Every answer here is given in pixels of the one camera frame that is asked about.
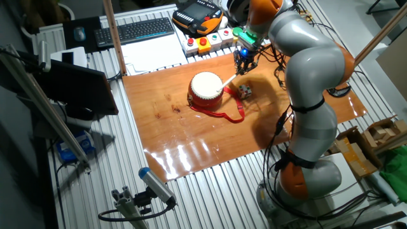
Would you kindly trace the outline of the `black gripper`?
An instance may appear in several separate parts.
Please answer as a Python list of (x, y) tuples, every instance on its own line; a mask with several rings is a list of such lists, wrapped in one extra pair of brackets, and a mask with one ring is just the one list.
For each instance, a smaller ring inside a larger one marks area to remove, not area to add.
[(254, 62), (254, 58), (257, 55), (256, 50), (250, 50), (244, 46), (236, 48), (233, 52), (234, 64), (236, 69), (236, 75), (239, 75), (243, 67), (243, 74), (247, 74), (257, 67), (257, 63)]

